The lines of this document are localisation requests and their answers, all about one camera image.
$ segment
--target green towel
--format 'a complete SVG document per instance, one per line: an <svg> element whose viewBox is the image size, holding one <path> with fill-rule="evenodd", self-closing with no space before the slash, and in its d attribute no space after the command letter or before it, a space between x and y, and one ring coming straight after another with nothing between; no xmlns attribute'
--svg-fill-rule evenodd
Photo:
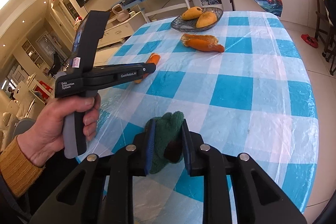
<svg viewBox="0 0 336 224"><path fill-rule="evenodd" d="M168 112L162 117L153 118L156 122L154 152L151 174L160 172L168 163L178 163L182 160L181 125L184 120L182 112Z"/></svg>

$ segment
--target hand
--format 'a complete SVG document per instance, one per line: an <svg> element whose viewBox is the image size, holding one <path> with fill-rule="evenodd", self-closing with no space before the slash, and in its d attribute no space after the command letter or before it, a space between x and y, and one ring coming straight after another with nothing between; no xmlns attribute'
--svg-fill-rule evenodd
<svg viewBox="0 0 336 224"><path fill-rule="evenodd" d="M85 112L83 133L88 141L96 135L99 118L100 96L95 98L70 96L50 101L41 111L34 125L18 135L17 143L26 158L37 167L64 148L62 126L65 116L73 112Z"/></svg>

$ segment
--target yellow knit sleeve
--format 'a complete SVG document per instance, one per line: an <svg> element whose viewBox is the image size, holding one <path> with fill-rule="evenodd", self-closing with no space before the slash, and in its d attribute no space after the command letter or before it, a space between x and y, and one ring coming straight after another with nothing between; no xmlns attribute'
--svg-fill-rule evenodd
<svg viewBox="0 0 336 224"><path fill-rule="evenodd" d="M17 198L28 190L43 169L44 167L36 167L25 157L17 144L16 137L0 154L0 172Z"/></svg>

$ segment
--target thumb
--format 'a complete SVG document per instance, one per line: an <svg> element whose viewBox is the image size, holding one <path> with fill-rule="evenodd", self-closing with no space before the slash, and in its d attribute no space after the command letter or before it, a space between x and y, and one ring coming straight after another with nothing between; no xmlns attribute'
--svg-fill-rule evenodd
<svg viewBox="0 0 336 224"><path fill-rule="evenodd" d="M93 107L94 97L69 96L58 99L53 107L53 115L57 120L63 120L65 116L73 112L85 112Z"/></svg>

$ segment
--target checkered tablecloth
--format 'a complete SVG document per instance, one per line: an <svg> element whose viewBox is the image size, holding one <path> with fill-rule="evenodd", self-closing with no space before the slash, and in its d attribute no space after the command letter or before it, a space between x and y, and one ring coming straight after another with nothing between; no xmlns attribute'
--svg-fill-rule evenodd
<svg viewBox="0 0 336 224"><path fill-rule="evenodd" d="M224 12L211 34L224 53L200 52L180 42L173 19L143 25L110 64L161 55L139 85L101 90L100 121L89 153L108 155L130 144L152 117L180 110L189 129L222 153L250 154L300 211L308 202L318 155L318 120L300 55L278 18L261 12ZM233 220L235 204L229 181ZM140 223L201 223L203 178L184 162L134 178L134 215Z"/></svg>

